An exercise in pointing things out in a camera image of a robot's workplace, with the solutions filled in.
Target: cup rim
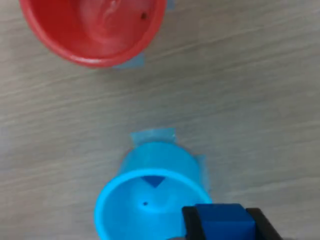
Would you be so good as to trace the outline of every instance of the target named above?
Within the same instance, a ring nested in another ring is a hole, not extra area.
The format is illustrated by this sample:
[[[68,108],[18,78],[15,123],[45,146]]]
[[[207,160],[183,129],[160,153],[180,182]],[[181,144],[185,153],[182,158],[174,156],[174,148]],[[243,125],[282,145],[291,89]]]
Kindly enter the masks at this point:
[[[139,170],[133,170],[130,172],[122,173],[115,178],[113,178],[110,182],[108,182],[104,188],[102,189],[100,195],[97,198],[95,208],[94,208],[94,225],[99,237],[102,240],[110,240],[107,231],[103,226],[103,207],[106,199],[110,195],[110,193],[115,190],[121,184],[135,178],[141,178],[145,176],[159,176],[165,178],[171,178],[181,183],[188,185],[195,193],[199,195],[201,199],[203,199],[203,203],[211,204],[212,199],[208,195],[208,193],[197,183],[193,182],[188,177],[167,169],[163,168],[145,168]]]
[[[142,35],[141,39],[137,41],[130,49],[123,51],[119,54],[109,57],[83,57],[69,49],[65,48],[54,39],[52,39],[46,31],[41,27],[36,16],[33,14],[31,7],[31,0],[19,0],[22,12],[25,16],[27,23],[37,38],[52,52],[60,57],[86,67],[112,67],[132,59],[141,53],[153,40],[155,35],[160,29],[162,24],[167,0],[156,0],[154,16],[150,22],[148,29]]]

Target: blue block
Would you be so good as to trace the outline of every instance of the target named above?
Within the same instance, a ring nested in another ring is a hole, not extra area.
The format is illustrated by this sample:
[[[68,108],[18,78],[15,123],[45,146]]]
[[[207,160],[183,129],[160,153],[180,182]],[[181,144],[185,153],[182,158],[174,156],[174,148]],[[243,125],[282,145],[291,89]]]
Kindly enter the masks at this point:
[[[197,204],[208,240],[255,240],[256,223],[240,204]]]

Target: table surface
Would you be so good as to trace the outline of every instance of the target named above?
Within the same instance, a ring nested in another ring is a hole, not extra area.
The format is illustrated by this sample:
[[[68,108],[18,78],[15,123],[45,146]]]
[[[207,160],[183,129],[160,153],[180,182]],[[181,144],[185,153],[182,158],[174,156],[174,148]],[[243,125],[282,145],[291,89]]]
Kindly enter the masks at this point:
[[[93,209],[132,147],[176,128],[215,202],[320,238],[320,1],[176,0],[137,69],[47,50],[0,1],[0,239],[97,240]]]

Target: small hole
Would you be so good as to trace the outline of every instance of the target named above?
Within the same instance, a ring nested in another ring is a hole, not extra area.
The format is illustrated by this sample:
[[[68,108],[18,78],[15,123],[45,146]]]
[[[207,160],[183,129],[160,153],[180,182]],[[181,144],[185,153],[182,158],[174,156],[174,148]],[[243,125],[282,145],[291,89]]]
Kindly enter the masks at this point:
[[[145,12],[143,12],[142,14],[141,14],[141,19],[142,20],[145,20],[147,18],[147,14],[145,13]]]

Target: blue cup rim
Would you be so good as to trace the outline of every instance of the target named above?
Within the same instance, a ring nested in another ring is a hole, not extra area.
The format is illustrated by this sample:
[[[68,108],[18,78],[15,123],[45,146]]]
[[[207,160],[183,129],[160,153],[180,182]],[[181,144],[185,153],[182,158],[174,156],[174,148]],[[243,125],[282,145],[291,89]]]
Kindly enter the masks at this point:
[[[145,169],[138,169],[133,170],[130,172],[122,173],[115,178],[113,178],[110,182],[108,182],[104,188],[102,189],[100,195],[97,198],[95,208],[94,208],[94,225],[99,237],[102,240],[111,240],[108,236],[107,231],[103,225],[103,208],[104,203],[110,193],[115,190],[121,184],[135,178],[141,178],[145,176],[159,176],[165,178],[171,178],[177,180],[187,186],[189,186],[195,193],[199,195],[199,197],[203,200],[204,204],[212,203],[212,200],[208,193],[205,191],[203,186],[200,186],[196,182],[192,181],[190,178],[167,169],[163,168],[145,168]]]

